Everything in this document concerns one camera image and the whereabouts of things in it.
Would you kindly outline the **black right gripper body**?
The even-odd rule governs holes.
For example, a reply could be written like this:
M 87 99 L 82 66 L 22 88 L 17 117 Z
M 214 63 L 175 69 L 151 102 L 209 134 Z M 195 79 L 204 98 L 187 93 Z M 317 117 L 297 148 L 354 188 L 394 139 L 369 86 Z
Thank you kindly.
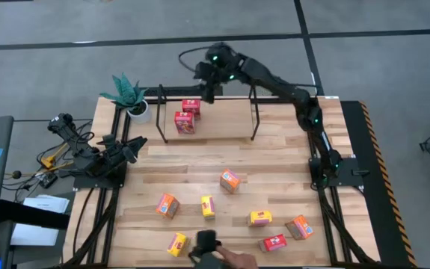
M 221 89 L 221 82 L 223 81 L 224 70 L 216 65 L 206 62 L 199 62 L 195 67 L 194 79 L 200 82 L 198 88 L 200 90 L 218 90 Z

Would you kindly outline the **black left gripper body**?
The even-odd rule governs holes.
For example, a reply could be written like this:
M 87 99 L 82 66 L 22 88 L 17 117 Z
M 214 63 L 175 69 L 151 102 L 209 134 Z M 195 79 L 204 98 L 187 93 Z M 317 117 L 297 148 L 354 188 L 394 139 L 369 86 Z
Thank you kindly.
M 106 170 L 113 170 L 129 159 L 129 147 L 127 145 L 116 141 L 115 143 L 104 143 L 104 147 L 102 158 Z

